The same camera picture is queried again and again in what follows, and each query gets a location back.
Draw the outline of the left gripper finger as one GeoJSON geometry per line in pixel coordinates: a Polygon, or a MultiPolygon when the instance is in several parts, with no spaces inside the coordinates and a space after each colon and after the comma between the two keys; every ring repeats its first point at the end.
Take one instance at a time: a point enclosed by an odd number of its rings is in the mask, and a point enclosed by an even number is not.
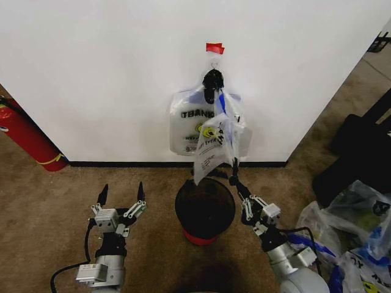
{"type": "Polygon", "coordinates": [[[108,189],[108,184],[105,184],[103,190],[98,195],[97,202],[91,205],[91,210],[93,212],[91,219],[106,220],[108,217],[108,210],[104,208],[108,197],[108,189]]]}
{"type": "Polygon", "coordinates": [[[145,201],[143,183],[140,182],[137,191],[137,201],[123,214],[123,218],[136,219],[145,211],[146,208],[147,203],[145,201]]]}

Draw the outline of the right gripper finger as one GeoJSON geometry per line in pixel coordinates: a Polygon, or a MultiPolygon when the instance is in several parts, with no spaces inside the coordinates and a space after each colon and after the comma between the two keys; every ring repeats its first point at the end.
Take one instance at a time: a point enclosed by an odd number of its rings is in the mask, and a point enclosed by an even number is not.
{"type": "Polygon", "coordinates": [[[250,202],[251,192],[243,183],[239,181],[239,178],[237,176],[229,177],[229,183],[231,186],[236,187],[237,194],[241,202],[241,222],[246,226],[255,226],[254,216],[252,213],[250,202]]]}
{"type": "Polygon", "coordinates": [[[238,177],[239,162],[235,157],[233,160],[231,185],[236,187],[237,193],[241,199],[241,204],[245,214],[270,214],[272,206],[263,201],[260,197],[252,194],[250,190],[239,180],[238,177]]]}

